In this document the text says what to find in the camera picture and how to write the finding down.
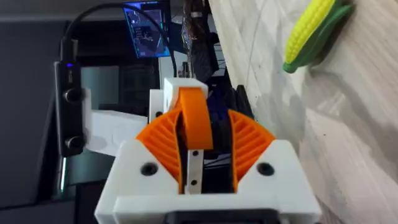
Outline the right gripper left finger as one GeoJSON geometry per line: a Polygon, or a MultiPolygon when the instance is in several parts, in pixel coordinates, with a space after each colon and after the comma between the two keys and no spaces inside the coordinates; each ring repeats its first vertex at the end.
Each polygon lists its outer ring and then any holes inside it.
{"type": "Polygon", "coordinates": [[[98,223],[119,223],[115,206],[121,197],[182,193],[177,137],[181,112],[173,109],[160,115],[118,150],[95,209],[98,223]]]}

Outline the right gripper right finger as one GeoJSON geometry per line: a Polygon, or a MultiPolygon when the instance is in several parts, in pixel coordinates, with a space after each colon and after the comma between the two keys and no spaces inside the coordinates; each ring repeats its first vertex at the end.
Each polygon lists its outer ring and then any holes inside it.
{"type": "Polygon", "coordinates": [[[286,140],[278,140],[252,118],[229,110],[232,134],[233,190],[264,194],[280,203],[312,203],[313,190],[286,140]]]}

